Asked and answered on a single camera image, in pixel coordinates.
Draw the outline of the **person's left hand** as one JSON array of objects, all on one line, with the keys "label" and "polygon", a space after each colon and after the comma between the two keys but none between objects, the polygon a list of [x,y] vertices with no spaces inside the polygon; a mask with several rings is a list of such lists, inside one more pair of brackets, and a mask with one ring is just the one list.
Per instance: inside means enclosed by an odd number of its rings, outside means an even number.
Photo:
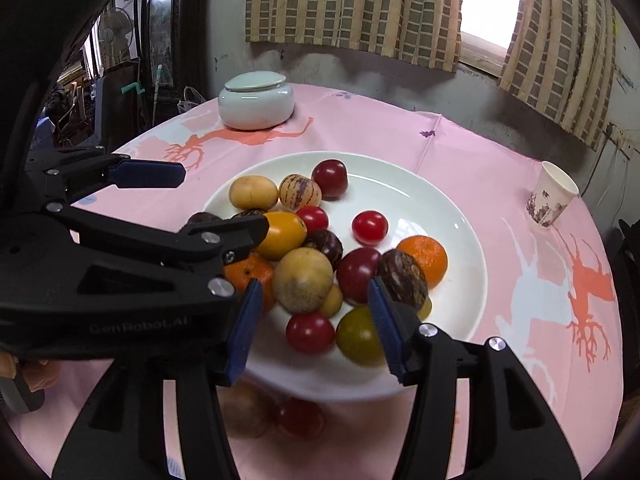
[{"label": "person's left hand", "polygon": [[32,363],[18,364],[16,356],[8,352],[0,353],[0,377],[14,379],[21,373],[31,392],[52,387],[60,377],[60,361],[37,360]]}]

